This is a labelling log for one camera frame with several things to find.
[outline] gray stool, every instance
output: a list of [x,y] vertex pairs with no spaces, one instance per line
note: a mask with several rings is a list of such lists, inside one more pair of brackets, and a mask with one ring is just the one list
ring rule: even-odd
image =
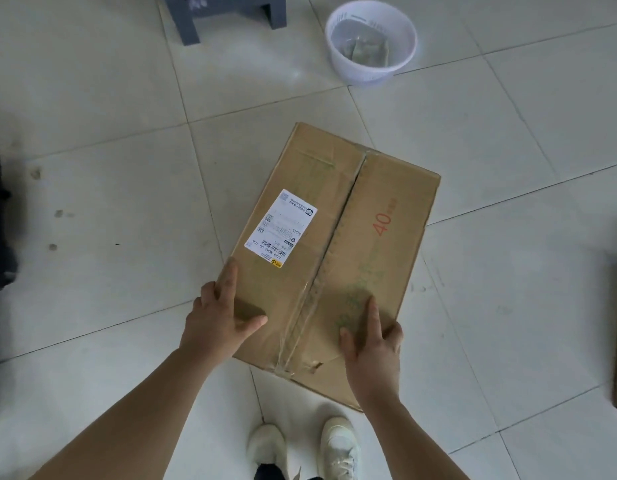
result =
[[193,18],[219,15],[253,6],[264,8],[273,30],[286,27],[286,0],[164,0],[184,45],[200,42]]

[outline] shoelace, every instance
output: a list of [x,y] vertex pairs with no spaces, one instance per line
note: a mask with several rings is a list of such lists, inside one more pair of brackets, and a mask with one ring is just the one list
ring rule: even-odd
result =
[[331,468],[337,475],[337,480],[353,480],[355,478],[355,462],[350,453],[346,458],[333,460]]

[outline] shoe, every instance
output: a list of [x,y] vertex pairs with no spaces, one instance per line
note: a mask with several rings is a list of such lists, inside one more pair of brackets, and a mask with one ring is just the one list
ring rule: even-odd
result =
[[324,480],[359,480],[360,444],[346,418],[330,418],[322,430],[317,471]]
[[274,424],[263,424],[248,440],[246,455],[255,464],[255,469],[263,463],[277,465],[288,480],[288,451],[286,440]]

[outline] dark pants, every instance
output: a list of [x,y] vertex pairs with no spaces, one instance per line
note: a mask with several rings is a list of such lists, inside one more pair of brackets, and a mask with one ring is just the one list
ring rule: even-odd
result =
[[272,463],[263,463],[255,472],[255,480],[285,480],[280,468]]

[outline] stool leg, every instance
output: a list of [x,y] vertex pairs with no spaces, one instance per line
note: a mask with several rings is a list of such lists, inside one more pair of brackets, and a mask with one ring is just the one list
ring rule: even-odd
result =
[[191,9],[186,0],[164,0],[171,12],[177,31],[184,45],[193,45],[200,42],[197,29],[192,21]]
[[271,0],[263,8],[273,30],[286,27],[286,0]]

